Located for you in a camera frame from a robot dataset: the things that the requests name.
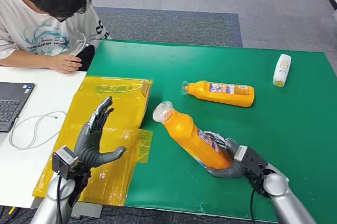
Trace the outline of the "person's right hand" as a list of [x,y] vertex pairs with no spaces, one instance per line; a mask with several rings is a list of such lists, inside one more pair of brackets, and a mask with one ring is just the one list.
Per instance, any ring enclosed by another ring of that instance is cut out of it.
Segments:
[[68,54],[51,56],[47,64],[49,69],[65,74],[78,71],[81,66],[81,59]]

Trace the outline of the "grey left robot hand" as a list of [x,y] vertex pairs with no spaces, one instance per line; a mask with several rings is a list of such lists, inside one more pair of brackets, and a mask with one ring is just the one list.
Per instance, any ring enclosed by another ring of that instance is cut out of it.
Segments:
[[112,98],[109,96],[100,103],[80,131],[74,153],[79,158],[84,166],[91,169],[97,168],[103,164],[113,162],[121,158],[126,148],[118,147],[112,152],[100,152],[100,140],[103,127],[109,115],[114,109]]

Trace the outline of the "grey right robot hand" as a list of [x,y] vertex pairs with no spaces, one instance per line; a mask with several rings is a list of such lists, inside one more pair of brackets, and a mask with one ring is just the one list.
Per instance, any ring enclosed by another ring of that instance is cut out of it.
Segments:
[[213,177],[218,178],[240,178],[246,172],[246,168],[244,166],[234,159],[234,156],[239,148],[239,144],[237,142],[231,138],[223,137],[219,133],[211,131],[204,131],[204,133],[219,145],[223,153],[228,154],[232,161],[230,167],[227,169],[214,169],[207,167],[206,168],[207,172]]

